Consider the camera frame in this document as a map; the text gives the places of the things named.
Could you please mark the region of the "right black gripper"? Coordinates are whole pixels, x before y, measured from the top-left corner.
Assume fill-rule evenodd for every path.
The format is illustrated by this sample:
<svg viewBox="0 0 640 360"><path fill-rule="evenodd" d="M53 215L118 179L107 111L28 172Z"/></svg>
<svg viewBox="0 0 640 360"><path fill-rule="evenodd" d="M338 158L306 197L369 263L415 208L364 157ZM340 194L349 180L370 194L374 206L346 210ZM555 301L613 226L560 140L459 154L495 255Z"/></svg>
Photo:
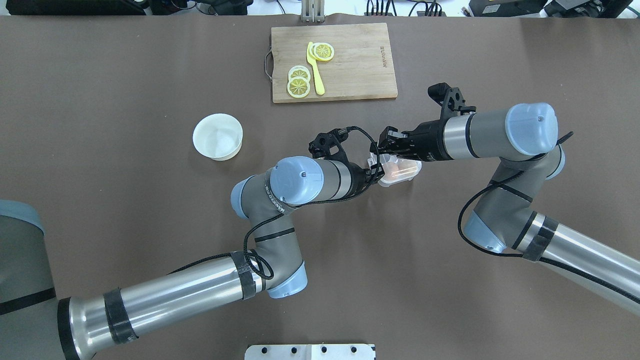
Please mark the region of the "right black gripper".
<svg viewBox="0 0 640 360"><path fill-rule="evenodd" d="M398 128L386 126L382 130L376 151L408 160L421 162L446 161L444 148L444 123L441 120L424 121L414 130L400 132Z"/></svg>

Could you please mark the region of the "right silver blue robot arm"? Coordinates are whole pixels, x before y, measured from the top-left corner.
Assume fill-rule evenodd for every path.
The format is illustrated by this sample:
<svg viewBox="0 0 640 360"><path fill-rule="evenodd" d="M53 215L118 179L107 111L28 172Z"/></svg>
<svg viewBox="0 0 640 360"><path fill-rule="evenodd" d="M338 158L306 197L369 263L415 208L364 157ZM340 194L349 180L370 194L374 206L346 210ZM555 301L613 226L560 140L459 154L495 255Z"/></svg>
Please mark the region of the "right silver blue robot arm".
<svg viewBox="0 0 640 360"><path fill-rule="evenodd" d="M565 166L553 107L541 102L475 112L444 107L411 131L385 128L372 151L421 162L498 158L486 187L462 207L460 237L487 255L540 264L639 314L639 262L531 207Z"/></svg>

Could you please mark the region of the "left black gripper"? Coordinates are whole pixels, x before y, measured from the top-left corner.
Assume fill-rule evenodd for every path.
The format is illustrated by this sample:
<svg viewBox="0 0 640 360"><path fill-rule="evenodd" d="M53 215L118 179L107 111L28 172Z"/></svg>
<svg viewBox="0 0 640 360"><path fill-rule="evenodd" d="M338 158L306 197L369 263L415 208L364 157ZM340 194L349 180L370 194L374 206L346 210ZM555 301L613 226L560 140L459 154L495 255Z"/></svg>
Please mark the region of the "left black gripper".
<svg viewBox="0 0 640 360"><path fill-rule="evenodd" d="M362 168L358 164L348 164L350 186L346 197L357 196L370 186L371 182L379 182L386 175L382 165L371 165Z"/></svg>

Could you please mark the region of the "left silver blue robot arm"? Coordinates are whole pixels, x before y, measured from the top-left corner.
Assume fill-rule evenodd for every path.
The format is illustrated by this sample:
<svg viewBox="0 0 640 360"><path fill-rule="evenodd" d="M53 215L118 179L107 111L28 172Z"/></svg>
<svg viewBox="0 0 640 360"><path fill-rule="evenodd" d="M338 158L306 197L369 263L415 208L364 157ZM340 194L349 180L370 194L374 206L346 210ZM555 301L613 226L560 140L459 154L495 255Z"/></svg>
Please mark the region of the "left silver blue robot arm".
<svg viewBox="0 0 640 360"><path fill-rule="evenodd" d="M292 212L348 201L384 175L335 156L286 157L238 182L231 207L250 222L242 249L211 255L156 279L99 296L59 298L34 207L1 201L1 358L91 360L160 328L260 292L274 299L307 285Z"/></svg>

